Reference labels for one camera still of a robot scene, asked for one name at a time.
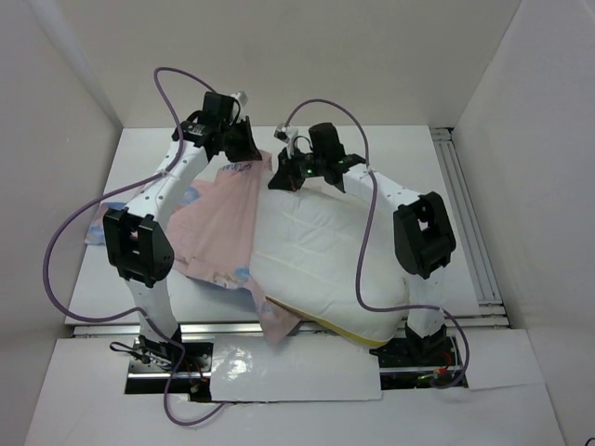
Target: pillow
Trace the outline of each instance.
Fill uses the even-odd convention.
[[[269,190],[269,179],[264,176],[258,196],[252,277],[269,300],[306,319],[370,347],[386,344],[403,312],[370,312],[355,296],[367,209],[317,190]],[[406,304],[405,277],[394,254],[392,217],[376,213],[364,260],[364,302]]]

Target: purple cable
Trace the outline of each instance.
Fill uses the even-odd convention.
[[[456,327],[458,332],[461,334],[461,339],[463,340],[463,344],[465,345],[466,355],[465,355],[465,361],[463,363],[463,367],[461,368],[461,371],[457,378],[455,378],[451,383],[448,383],[445,386],[436,386],[435,384],[433,384],[433,382],[431,383],[431,385],[433,387],[439,388],[439,389],[445,389],[445,388],[450,388],[450,387],[456,386],[458,383],[460,383],[463,380],[463,378],[465,377],[465,372],[469,368],[469,340],[467,339],[467,336],[465,335],[465,332],[463,331],[463,327],[461,327],[461,325],[458,323],[455,316],[453,316],[451,313],[446,311],[444,308],[440,308],[435,305],[401,305],[398,307],[375,308],[375,307],[370,307],[369,305],[367,305],[364,302],[364,300],[362,299],[362,270],[364,269],[365,250],[368,246],[368,241],[370,239],[370,232],[372,231],[372,223],[374,221],[374,212],[376,211],[376,203],[377,203],[377,196],[378,196],[378,182],[376,180],[376,176],[374,175],[374,171],[369,168],[370,167],[370,146],[368,143],[368,138],[364,132],[364,128],[362,127],[360,122],[357,120],[357,118],[350,111],[345,109],[344,107],[342,107],[342,106],[338,105],[336,102],[333,102],[332,100],[328,100],[328,99],[314,98],[314,99],[308,99],[308,100],[303,101],[302,103],[297,105],[296,108],[291,113],[289,113],[289,117],[285,121],[285,126],[288,126],[291,123],[291,120],[294,118],[296,113],[302,107],[305,107],[306,105],[313,104],[313,103],[322,103],[322,104],[330,105],[331,107],[335,107],[336,109],[339,109],[342,112],[344,112],[345,114],[347,114],[351,118],[351,120],[353,121],[353,123],[355,124],[357,129],[362,134],[362,139],[364,140],[365,165],[366,165],[366,167],[368,167],[368,173],[370,175],[370,179],[372,180],[373,188],[372,188],[372,202],[370,203],[370,210],[368,212],[368,219],[367,219],[367,222],[365,223],[364,237],[362,239],[362,247],[360,248],[360,255],[357,259],[357,269],[355,270],[355,296],[357,297],[358,304],[360,304],[360,306],[362,308],[364,308],[368,311],[375,312],[375,313],[389,313],[389,312],[393,312],[393,311],[407,311],[409,309],[433,309],[433,310],[440,311],[441,313],[443,313],[447,319],[449,319],[450,321],[453,322],[453,325]]]
[[[176,129],[178,131],[178,140],[179,140],[178,151],[176,152],[176,156],[174,157],[174,159],[172,160],[172,162],[170,164],[168,164],[167,167],[165,168],[165,170],[167,172],[169,172],[178,163],[179,159],[181,158],[181,156],[182,156],[182,154],[184,152],[184,133],[182,131],[181,124],[179,122],[178,114],[176,113],[176,110],[174,109],[174,106],[172,105],[171,101],[167,97],[167,94],[165,93],[163,87],[161,86],[161,82],[159,81],[159,73],[160,72],[175,72],[175,73],[178,73],[178,74],[182,74],[184,76],[190,77],[191,79],[193,79],[194,81],[196,81],[199,84],[203,85],[205,88],[207,88],[210,91],[215,91],[215,90],[209,84],[207,84],[205,81],[203,81],[202,79],[196,77],[195,75],[193,75],[193,74],[191,74],[189,72],[184,72],[183,70],[180,70],[178,68],[159,67],[159,68],[155,69],[155,71],[153,72],[153,81],[155,82],[155,85],[157,86],[157,90],[159,90],[159,94],[163,98],[163,100],[165,102],[165,105],[169,109],[169,112],[171,113],[172,117],[174,118],[174,122],[176,123]],[[76,321],[87,322],[87,323],[104,323],[104,322],[116,321],[118,319],[124,318],[124,316],[127,316],[129,314],[132,314],[132,313],[137,312],[137,313],[140,313],[142,315],[142,317],[145,318],[145,320],[147,321],[147,323],[151,326],[151,328],[159,336],[161,336],[166,342],[170,343],[174,347],[179,348],[180,351],[181,351],[181,355],[180,355],[180,357],[178,359],[178,362],[176,362],[176,365],[172,369],[172,371],[171,371],[171,373],[169,375],[169,378],[167,378],[167,383],[165,384],[165,391],[164,391],[164,410],[165,410],[165,414],[167,415],[167,418],[169,418],[169,420],[172,423],[175,423],[176,425],[179,425],[179,426],[195,426],[195,425],[199,425],[199,424],[203,423],[204,421],[208,420],[213,415],[215,415],[217,412],[219,412],[223,408],[223,406],[225,405],[225,403],[224,402],[220,403],[212,412],[210,412],[207,415],[199,418],[198,420],[193,420],[193,421],[179,421],[170,412],[169,405],[167,404],[167,396],[169,394],[169,388],[170,388],[172,379],[174,377],[174,374],[178,370],[179,366],[182,364],[182,361],[184,359],[184,356],[186,356],[186,348],[182,344],[180,344],[179,342],[176,342],[172,338],[166,336],[153,323],[153,321],[148,318],[147,312],[143,308],[141,308],[141,307],[134,307],[134,308],[128,309],[127,311],[123,311],[122,313],[118,313],[118,314],[115,314],[113,316],[107,316],[105,318],[88,318],[86,316],[80,316],[80,315],[78,315],[76,313],[73,313],[72,311],[70,311],[69,309],[67,309],[66,307],[64,307],[59,302],[59,300],[56,297],[56,295],[54,295],[54,290],[52,290],[52,285],[51,285],[51,282],[49,280],[49,261],[51,259],[51,256],[52,256],[52,252],[54,250],[54,247],[56,246],[56,242],[58,241],[58,238],[60,237],[60,235],[62,234],[62,232],[64,232],[64,230],[66,230],[66,228],[78,216],[80,216],[86,210],[88,210],[89,208],[93,207],[95,204],[97,204],[97,203],[99,203],[99,202],[101,202],[103,200],[106,200],[108,198],[111,198],[114,195],[117,195],[119,193],[126,192],[128,190],[133,190],[133,189],[138,188],[138,187],[140,187],[142,185],[145,185],[147,183],[151,183],[152,181],[155,181],[156,179],[159,179],[162,175],[163,174],[155,174],[152,177],[148,177],[148,178],[142,179],[141,181],[137,181],[136,183],[133,183],[133,184],[130,184],[128,186],[124,186],[124,187],[122,187],[120,189],[112,190],[111,192],[107,192],[107,193],[105,193],[103,195],[100,195],[99,197],[94,198],[93,200],[91,200],[89,203],[84,204],[82,207],[80,207],[79,209],[77,209],[76,211],[74,211],[70,216],[68,216],[68,218],[66,218],[66,220],[64,220],[64,222],[61,225],[59,225],[58,229],[56,230],[56,232],[54,232],[54,235],[52,235],[51,239],[49,240],[49,243],[47,244],[47,249],[46,249],[46,254],[44,255],[44,264],[43,264],[44,288],[46,289],[47,297],[49,298],[49,301],[52,303],[52,305],[54,307],[56,307],[64,315],[68,316],[69,318],[72,318],[72,319],[74,319]]]

